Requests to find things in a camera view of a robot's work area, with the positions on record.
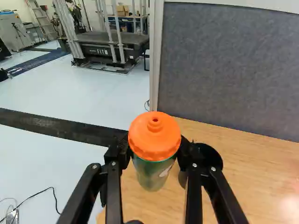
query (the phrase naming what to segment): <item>black cable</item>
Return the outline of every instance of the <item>black cable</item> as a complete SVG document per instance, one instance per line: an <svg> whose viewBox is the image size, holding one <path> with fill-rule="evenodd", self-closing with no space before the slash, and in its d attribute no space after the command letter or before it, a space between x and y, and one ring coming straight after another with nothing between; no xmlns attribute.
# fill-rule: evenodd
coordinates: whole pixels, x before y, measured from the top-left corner
<svg viewBox="0 0 299 224"><path fill-rule="evenodd" d="M149 110L146 109L146 107L145 107L145 104L146 104L146 103L147 103L148 106L150 106L150 100L147 100L147 101L145 101L145 103L144 103L144 109L147 110L147 111L149 111Z"/></svg>
<svg viewBox="0 0 299 224"><path fill-rule="evenodd" d="M42 191L40 191L40 192L38 192L38 193L36 193L36 194L34 194L34 195L31 195L30 197L28 197L28 198L26 198L24 201L22 201L16 208L14 208L13 211L16 210L17 208L19 208L19 207L20 207L25 201L27 201L28 199L31 199L31 198L35 197L36 195L39 195L39 194L41 194L41 193L43 193L43 192L45 192L45 191L47 191L47 190L49 190L49 189L52 189L52 190L53 190L53 196L54 196L54 198L55 198L55 209L56 209L56 212L57 212L59 215L61 215L61 213L58 211L58 208L57 208L57 198L56 198L56 195L55 195L55 189L54 189L54 187L49 187L49 188L47 188L47 189L45 189L45 190L42 190ZM0 223L2 223L5 219L6 219L6 217L4 217L3 219L1 219L1 220L0 220Z"/></svg>

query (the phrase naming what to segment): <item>metal frame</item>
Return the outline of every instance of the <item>metal frame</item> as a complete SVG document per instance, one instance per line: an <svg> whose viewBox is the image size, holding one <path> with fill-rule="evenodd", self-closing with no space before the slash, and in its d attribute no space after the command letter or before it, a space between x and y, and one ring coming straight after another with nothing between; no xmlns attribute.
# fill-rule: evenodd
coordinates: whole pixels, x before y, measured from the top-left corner
<svg viewBox="0 0 299 224"><path fill-rule="evenodd" d="M86 224L98 192L100 192L102 207L106 207L105 223L124 224L121 174L128 167L132 156L133 152L128 145L128 134L120 139L114 139L104 155L105 164L101 166L99 163L92 163L86 168L57 224ZM189 142L182 136L176 158L180 170L186 171L188 177L186 224L203 223L202 186L210 197L218 223L249 223L222 173L222 158L214 148L204 143ZM127 223L142 224L137 220Z"/></svg>
<svg viewBox="0 0 299 224"><path fill-rule="evenodd" d="M143 0L143 15L146 15L146 0Z"/></svg>
<svg viewBox="0 0 299 224"><path fill-rule="evenodd" d="M75 33L75 29L64 0L54 0L53 2L55 4L61 24L64 28L66 37L69 41L69 46L74 58L84 59L85 57L79 43L75 42L75 40L77 40L77 35Z"/></svg>
<svg viewBox="0 0 299 224"><path fill-rule="evenodd" d="M86 11L84 0L78 0L78 2L79 2L79 4L81 6L83 6L84 13L82 13L82 20L83 21L86 20L86 22L87 22L87 26L85 26L85 29L86 29L86 31L91 31L92 28L90 26L90 22L89 22L89 19L88 19L88 15L87 15L87 11Z"/></svg>
<svg viewBox="0 0 299 224"><path fill-rule="evenodd" d="M100 1L100 4L102 3L103 14L104 14L104 18L105 18L105 26L106 26L106 31L108 33L109 45L110 45L110 49L111 49L111 53L112 53L112 60L114 63L117 63L115 49L114 49L114 45L113 45L114 42L112 40L110 25L109 25L109 21L108 21L106 0L99 0L99 1Z"/></svg>
<svg viewBox="0 0 299 224"><path fill-rule="evenodd" d="M104 20L104 15L103 15L103 10L102 10L102 4L100 2L100 0L95 0L95 6L97 8L97 14L99 17L99 23L100 23L100 30L101 31L105 31L105 20Z"/></svg>
<svg viewBox="0 0 299 224"><path fill-rule="evenodd" d="M136 33L135 0L132 0L132 9L133 9L132 16L133 16L134 33Z"/></svg>
<svg viewBox="0 0 299 224"><path fill-rule="evenodd" d="M140 30L143 34L143 9L142 9L143 0L139 0L139 10L140 10Z"/></svg>
<svg viewBox="0 0 299 224"><path fill-rule="evenodd" d="M25 0L25 3L27 5L27 7L29 8L30 11L30 16L31 18L34 20L34 22L38 25L38 27L41 29L41 32L43 34L43 39L49 41L50 38L47 36L46 31L43 29L43 26L41 25L40 21L38 20L38 18L36 17L36 14L30 4L30 0Z"/></svg>
<svg viewBox="0 0 299 224"><path fill-rule="evenodd" d="M116 0L111 0L111 3L112 3L112 10L113 10L114 17L115 17L115 24L116 24L117 38L118 38L118 48L120 50L121 63L124 64L126 62L125 62L125 55L124 55L124 52L123 52L123 44L122 44L122 41L121 41L120 24L119 24L117 12L116 12Z"/></svg>

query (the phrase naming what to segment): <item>wooden table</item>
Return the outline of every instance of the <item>wooden table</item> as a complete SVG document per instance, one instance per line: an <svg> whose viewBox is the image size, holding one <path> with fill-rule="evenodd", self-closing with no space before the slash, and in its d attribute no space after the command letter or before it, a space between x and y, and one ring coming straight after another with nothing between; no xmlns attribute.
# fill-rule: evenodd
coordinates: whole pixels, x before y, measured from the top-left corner
<svg viewBox="0 0 299 224"><path fill-rule="evenodd" d="M176 118L189 140L204 142L222 156L223 173L245 215L253 224L299 223L299 144ZM141 188L132 162L121 177L124 222L184 223L185 190L178 183L175 163L165 186L155 193ZM217 223L203 190L203 221ZM105 223L105 212L97 217Z"/></svg>

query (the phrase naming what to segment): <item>tripod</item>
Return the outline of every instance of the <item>tripod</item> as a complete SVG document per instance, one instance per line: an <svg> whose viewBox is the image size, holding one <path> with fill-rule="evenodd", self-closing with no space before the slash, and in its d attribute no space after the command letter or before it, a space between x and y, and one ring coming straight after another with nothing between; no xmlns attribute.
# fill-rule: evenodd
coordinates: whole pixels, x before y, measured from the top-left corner
<svg viewBox="0 0 299 224"><path fill-rule="evenodd" d="M17 32L17 35L19 36L20 41L22 42L23 46L25 47L25 44L24 44L24 42L23 42L23 40L22 40L20 34L21 34L22 36L24 36L24 37L26 37L26 35L24 35L24 34L19 30L19 28L15 25L14 22L12 22L11 24L13 25L15 31Z"/></svg>

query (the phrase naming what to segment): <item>white wall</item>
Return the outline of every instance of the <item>white wall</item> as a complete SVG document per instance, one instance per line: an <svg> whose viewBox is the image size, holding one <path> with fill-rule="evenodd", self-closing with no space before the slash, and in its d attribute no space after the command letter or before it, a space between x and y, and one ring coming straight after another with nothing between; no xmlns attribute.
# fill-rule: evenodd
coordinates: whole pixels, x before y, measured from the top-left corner
<svg viewBox="0 0 299 224"><path fill-rule="evenodd" d="M35 22L31 16L30 10L25 2L25 0L0 0L0 10L17 9L16 12L19 14L22 22ZM48 15L50 19L52 19L53 13L55 12L52 6L52 0L36 0L39 5L47 5L48 6Z"/></svg>
<svg viewBox="0 0 299 224"><path fill-rule="evenodd" d="M299 0L164 0L169 2L194 2L232 6L245 6L299 14Z"/></svg>
<svg viewBox="0 0 299 224"><path fill-rule="evenodd" d="M29 8L27 7L25 0L0 0L0 9L5 10L18 10L16 13L19 14L23 22L33 22Z"/></svg>

